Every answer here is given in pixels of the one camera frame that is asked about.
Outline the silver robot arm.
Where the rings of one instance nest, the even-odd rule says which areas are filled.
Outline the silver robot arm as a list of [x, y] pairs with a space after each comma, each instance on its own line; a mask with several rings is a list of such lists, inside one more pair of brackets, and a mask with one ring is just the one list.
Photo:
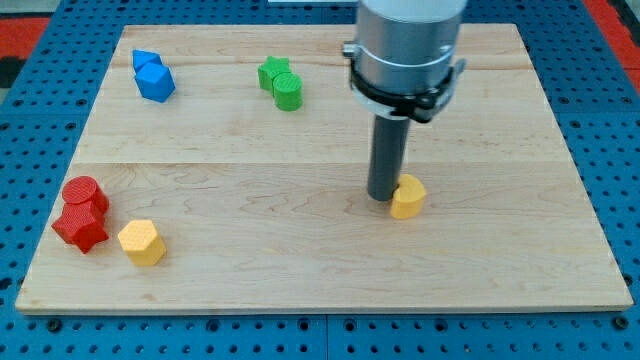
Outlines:
[[354, 97], [389, 120], [428, 123], [452, 99], [466, 62], [452, 59], [466, 0], [360, 0], [343, 44]]

